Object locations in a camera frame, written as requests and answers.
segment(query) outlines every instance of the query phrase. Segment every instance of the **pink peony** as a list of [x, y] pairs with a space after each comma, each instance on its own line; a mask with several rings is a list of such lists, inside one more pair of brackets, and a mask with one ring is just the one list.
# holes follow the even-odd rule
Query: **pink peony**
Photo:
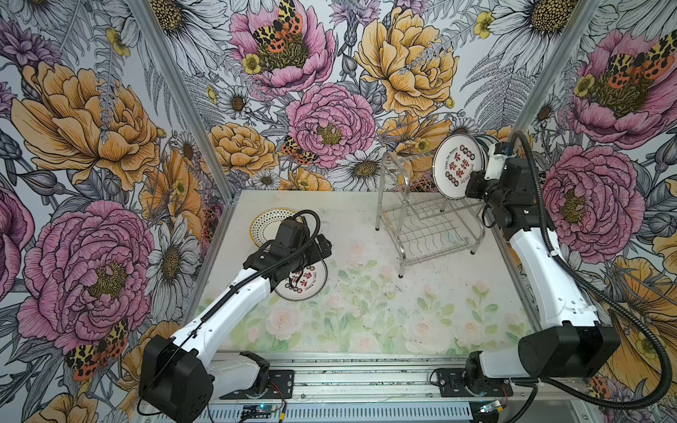
[[21, 268], [21, 250], [34, 230], [28, 209], [13, 192], [0, 187], [0, 300], [14, 286]]
[[[303, 19], [301, 42], [307, 48], [307, 58], [302, 66], [289, 64], [282, 68], [271, 68], [270, 70], [262, 66], [260, 72], [252, 74], [258, 90], [250, 90], [250, 93], [256, 98], [270, 100], [290, 91], [303, 91], [316, 82], [326, 81], [332, 73], [334, 51], [336, 50], [332, 31], [324, 32], [324, 27], [321, 23], [318, 23], [318, 17], [312, 7], [306, 11], [298, 0], [294, 4], [296, 5], [296, 13]], [[273, 21], [277, 18], [277, 5], [273, 7], [272, 12], [261, 9], [260, 13], [254, 14], [248, 9], [246, 15], [233, 14], [230, 18], [231, 43], [236, 47], [232, 50], [233, 58], [243, 60], [248, 54], [261, 55], [259, 44], [254, 40], [252, 33], [264, 26], [273, 26]], [[279, 58], [286, 57], [290, 62], [298, 61], [298, 58], [292, 58], [291, 55], [286, 55], [287, 53], [284, 51], [271, 54], [278, 55]]]
[[315, 164], [325, 169], [356, 150], [367, 150], [374, 141], [369, 102], [339, 85], [315, 85], [287, 106], [287, 116], [289, 135], [299, 147], [317, 154]]
[[586, 263], [612, 259], [642, 224], [645, 202], [636, 180], [630, 159], [611, 146], [565, 148], [544, 187], [559, 241]]
[[19, 309], [19, 333], [54, 341], [64, 352], [105, 338], [122, 319], [129, 329], [148, 312], [146, 223], [122, 204], [95, 201], [64, 213], [42, 229], [26, 253], [32, 296]]
[[675, 121], [677, 66], [655, 80], [633, 77], [621, 89], [609, 86], [611, 56], [624, 53], [636, 57], [658, 40], [644, 41], [644, 35], [633, 39], [630, 31], [622, 35], [613, 30], [588, 54], [589, 63], [578, 70], [579, 81], [568, 110], [569, 126], [576, 133], [628, 150], [641, 146]]

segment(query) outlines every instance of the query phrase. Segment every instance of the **plate with yellow rim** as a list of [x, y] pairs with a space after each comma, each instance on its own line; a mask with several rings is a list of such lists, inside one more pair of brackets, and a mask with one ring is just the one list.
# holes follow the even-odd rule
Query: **plate with yellow rim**
[[274, 208], [261, 213], [249, 227], [249, 237], [259, 247], [268, 240], [274, 240], [280, 223], [294, 214], [296, 212], [288, 208]]

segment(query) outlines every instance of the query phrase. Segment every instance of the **dish rack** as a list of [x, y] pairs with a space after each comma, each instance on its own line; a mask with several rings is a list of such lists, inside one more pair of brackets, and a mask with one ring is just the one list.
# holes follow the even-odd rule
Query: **dish rack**
[[[485, 235], [479, 218], [483, 203], [427, 192], [434, 186], [430, 177], [412, 182], [412, 169], [418, 166], [414, 161], [432, 162], [434, 155], [434, 151], [412, 156], [386, 152], [381, 160], [376, 230], [383, 220], [399, 255], [400, 277], [409, 265], [463, 250], [475, 254]], [[386, 189], [386, 182], [395, 188]]]

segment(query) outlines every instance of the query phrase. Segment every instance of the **white plate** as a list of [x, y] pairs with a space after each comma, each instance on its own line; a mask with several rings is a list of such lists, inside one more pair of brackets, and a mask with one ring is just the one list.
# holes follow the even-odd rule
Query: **white plate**
[[439, 192], [452, 200], [465, 198], [470, 172], [484, 169], [485, 152], [475, 139], [456, 133], [440, 144], [433, 159], [433, 180]]
[[317, 294], [327, 282], [327, 264], [323, 261], [308, 266], [301, 272], [290, 273], [289, 279], [278, 284], [275, 292], [289, 301], [307, 300]]
[[278, 234], [280, 222], [295, 214], [288, 208], [274, 208], [257, 216], [249, 227], [249, 236], [254, 244], [262, 246], [268, 240], [274, 240]]

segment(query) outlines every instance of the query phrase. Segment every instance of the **floral wallpaper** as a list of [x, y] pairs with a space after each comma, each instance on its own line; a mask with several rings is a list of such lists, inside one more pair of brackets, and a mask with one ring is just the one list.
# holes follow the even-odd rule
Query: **floral wallpaper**
[[[144, 49], [125, 2], [112, 3], [122, 42]], [[505, 138], [577, 0], [151, 4], [236, 191], [373, 191], [384, 151], [433, 151], [455, 132]], [[529, 134], [567, 259], [640, 315], [671, 356], [675, 16], [672, 1], [602, 1], [560, 80], [542, 93]], [[417, 189], [434, 190], [430, 160], [410, 168]], [[591, 388], [615, 399], [645, 394], [658, 378], [655, 353], [599, 308], [622, 345]], [[605, 417], [674, 421], [675, 395]]]
[[0, 406], [122, 423], [224, 201], [114, 1], [0, 1]]

